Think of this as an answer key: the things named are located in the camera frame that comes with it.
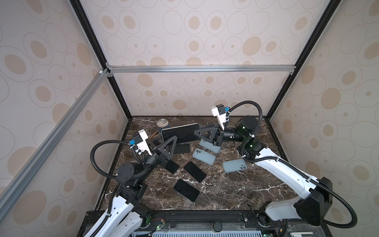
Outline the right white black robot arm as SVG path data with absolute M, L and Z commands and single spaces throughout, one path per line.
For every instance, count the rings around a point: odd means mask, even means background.
M 235 127 L 229 127 L 231 112 L 245 104 L 254 106 L 258 111 L 258 117 L 245 116 L 238 121 Z M 217 123 L 195 130 L 193 132 L 195 136 L 214 146 L 221 146 L 223 142 L 227 141 L 240 142 L 237 150 L 245 162 L 256 164 L 270 172 L 297 194 L 296 198 L 267 202 L 263 205 L 263 213 L 257 214 L 257 219 L 261 221 L 262 226 L 265 226 L 268 220 L 282 219 L 301 219 L 313 226 L 325 223 L 340 229 L 356 226 L 358 222 L 356 212 L 346 200 L 333 191 L 333 184 L 328 178 L 318 179 L 303 172 L 282 159 L 256 138 L 263 121 L 263 111 L 258 103 L 247 100 L 233 107 L 219 104 L 213 106 L 211 112 L 217 118 Z M 325 220 L 324 217 L 334 199 L 344 205 L 350 213 L 351 220 L 348 223 L 339 224 Z

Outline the black phone case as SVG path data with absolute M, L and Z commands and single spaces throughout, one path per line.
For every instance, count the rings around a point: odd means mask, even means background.
M 190 153 L 189 144 L 178 144 L 175 147 L 172 146 L 173 154 L 188 154 Z

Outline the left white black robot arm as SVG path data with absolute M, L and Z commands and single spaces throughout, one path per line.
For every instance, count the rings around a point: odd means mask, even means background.
M 106 144 L 116 143 L 132 147 L 135 143 L 119 140 L 106 140 L 96 144 L 90 152 L 93 168 L 102 176 L 114 179 L 117 186 L 109 200 L 108 208 L 86 233 L 87 237 L 128 237 L 141 227 L 150 224 L 150 209 L 140 203 L 148 185 L 146 178 L 158 166 L 166 167 L 173 157 L 177 136 L 172 136 L 153 149 L 140 163 L 122 164 L 116 175 L 104 172 L 96 163 L 96 150 Z

